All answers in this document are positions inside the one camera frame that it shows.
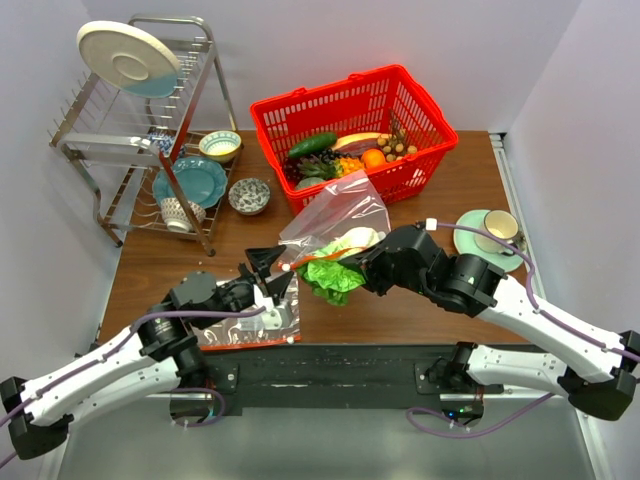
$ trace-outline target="orange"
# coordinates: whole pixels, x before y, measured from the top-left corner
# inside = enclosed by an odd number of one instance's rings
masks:
[[[384,153],[376,148],[364,152],[360,160],[362,160],[366,168],[375,168],[387,163]]]

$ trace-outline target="white cup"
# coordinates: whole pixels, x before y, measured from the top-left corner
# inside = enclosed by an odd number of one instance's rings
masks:
[[[480,229],[491,233],[520,250],[524,249],[524,234],[520,230],[518,220],[509,212],[491,210],[482,219]],[[495,240],[480,235],[479,233],[474,235],[474,239],[478,248],[487,253],[500,253],[507,256],[514,254],[511,250],[500,245]]]
[[[189,201],[189,206],[196,216],[198,223],[202,223],[207,212],[200,205]],[[160,202],[160,212],[162,220],[167,225],[167,229],[171,232],[189,233],[193,231],[191,221],[186,212],[182,209],[182,205],[177,198],[165,198]]]

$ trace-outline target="red plastic basket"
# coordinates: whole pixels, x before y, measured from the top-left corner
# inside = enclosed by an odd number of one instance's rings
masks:
[[[417,195],[425,187],[458,135],[427,91],[401,65],[389,65],[346,80],[254,103],[251,115],[258,141],[276,171],[294,213],[301,211],[326,182],[295,191],[281,165],[296,143],[319,132],[338,137],[359,132],[391,132],[392,119],[406,131],[408,145],[418,152],[400,161],[368,170],[385,203]]]

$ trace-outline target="green saucer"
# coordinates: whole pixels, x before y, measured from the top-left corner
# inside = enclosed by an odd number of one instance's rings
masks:
[[[456,225],[463,225],[465,227],[480,228],[484,216],[489,213],[489,210],[471,210],[465,213],[456,222]],[[460,254],[473,253],[479,257],[484,258],[486,261],[497,265],[505,272],[513,272],[516,268],[522,265],[524,260],[518,255],[508,257],[501,255],[500,253],[487,253],[481,250],[474,238],[474,233],[465,232],[464,230],[453,231],[453,243]]]

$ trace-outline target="white wall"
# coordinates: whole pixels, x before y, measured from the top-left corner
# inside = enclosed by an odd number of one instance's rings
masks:
[[[264,98],[401,63],[453,126],[506,131],[579,0],[83,0],[94,20],[198,15],[219,46],[240,128]],[[228,126],[215,76],[195,125]]]
[[[640,330],[638,18],[584,0],[506,137],[549,299],[619,332]],[[640,398],[601,430],[617,478],[637,478]]]
[[[84,6],[16,0],[3,7],[0,380],[43,375],[86,351],[119,256],[91,219],[88,191],[48,146],[46,132],[80,72],[75,34],[89,20]],[[10,451],[3,428],[0,458]],[[33,480],[41,461],[13,460],[0,479]]]

